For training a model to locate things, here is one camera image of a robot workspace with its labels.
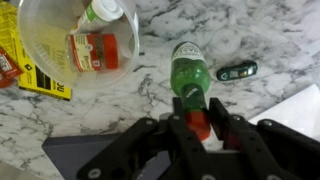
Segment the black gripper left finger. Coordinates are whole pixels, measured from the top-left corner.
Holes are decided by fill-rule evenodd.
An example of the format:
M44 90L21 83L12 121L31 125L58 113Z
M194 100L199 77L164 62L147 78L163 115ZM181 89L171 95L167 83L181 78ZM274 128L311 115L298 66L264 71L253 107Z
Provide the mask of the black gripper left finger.
M182 113L182 101L173 100L174 113L156 121L141 118L115 141L99 152L77 172L78 180L134 180L147 162L161 152L169 154L169 166L159 167L159 180L234 180L240 176L240 154L208 152L202 136L191 127L193 120L205 117L205 127L228 140L223 122L228 112L219 99L197 115Z

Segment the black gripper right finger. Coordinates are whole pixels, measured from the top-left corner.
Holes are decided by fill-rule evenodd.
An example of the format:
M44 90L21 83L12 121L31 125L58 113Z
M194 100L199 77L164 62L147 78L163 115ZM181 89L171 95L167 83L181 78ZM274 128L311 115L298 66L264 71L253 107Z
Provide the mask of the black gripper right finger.
M272 119L253 124L209 101L222 151L210 159L219 180L320 180L320 142Z

